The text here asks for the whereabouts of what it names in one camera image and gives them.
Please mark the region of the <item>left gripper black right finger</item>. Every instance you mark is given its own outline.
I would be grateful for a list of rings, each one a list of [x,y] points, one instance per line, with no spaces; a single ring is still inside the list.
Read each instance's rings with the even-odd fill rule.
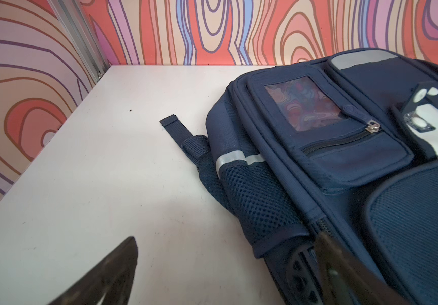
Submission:
[[[408,304],[326,233],[314,243],[324,304]]]

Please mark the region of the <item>navy blue backpack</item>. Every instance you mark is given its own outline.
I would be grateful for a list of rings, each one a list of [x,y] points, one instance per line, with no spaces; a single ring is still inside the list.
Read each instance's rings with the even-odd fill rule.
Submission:
[[[161,124],[286,304],[324,304],[322,234],[403,301],[438,304],[437,64],[362,48],[248,72],[206,135]]]

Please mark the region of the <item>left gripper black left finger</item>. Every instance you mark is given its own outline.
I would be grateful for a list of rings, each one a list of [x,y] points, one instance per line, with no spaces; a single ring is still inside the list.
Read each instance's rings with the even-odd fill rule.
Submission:
[[[138,245],[127,237],[51,304],[128,304],[138,264]]]

